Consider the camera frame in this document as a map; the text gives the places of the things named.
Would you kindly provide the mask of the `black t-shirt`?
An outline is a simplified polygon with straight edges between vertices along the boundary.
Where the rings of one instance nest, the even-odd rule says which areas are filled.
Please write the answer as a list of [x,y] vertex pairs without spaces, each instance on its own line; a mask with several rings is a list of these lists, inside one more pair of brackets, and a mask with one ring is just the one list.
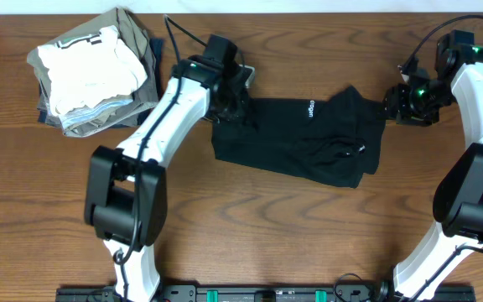
[[378,169],[385,126],[382,103],[349,86],[328,101],[253,99],[245,121],[214,124],[211,143],[222,161],[356,188]]

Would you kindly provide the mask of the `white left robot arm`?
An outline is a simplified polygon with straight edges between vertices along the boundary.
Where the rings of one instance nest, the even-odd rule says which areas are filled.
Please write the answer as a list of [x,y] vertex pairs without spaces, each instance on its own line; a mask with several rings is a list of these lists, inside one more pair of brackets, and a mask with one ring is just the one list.
[[204,117],[241,117],[255,69],[196,55],[172,69],[166,91],[143,124],[115,148],[91,156],[84,221],[112,256],[114,294],[150,301],[160,285],[154,243],[167,216],[166,169]]

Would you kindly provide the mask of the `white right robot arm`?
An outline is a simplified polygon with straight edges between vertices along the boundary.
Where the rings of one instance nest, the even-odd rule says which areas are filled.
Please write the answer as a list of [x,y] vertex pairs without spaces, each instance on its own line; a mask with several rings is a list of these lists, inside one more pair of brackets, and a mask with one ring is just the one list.
[[434,222],[415,249],[382,282],[376,301],[472,301],[472,288],[446,288],[443,281],[472,253],[483,254],[483,47],[471,32],[442,36],[435,55],[436,78],[412,57],[401,68],[404,82],[390,88],[383,104],[398,124],[431,126],[442,107],[460,110],[465,151],[434,194]]

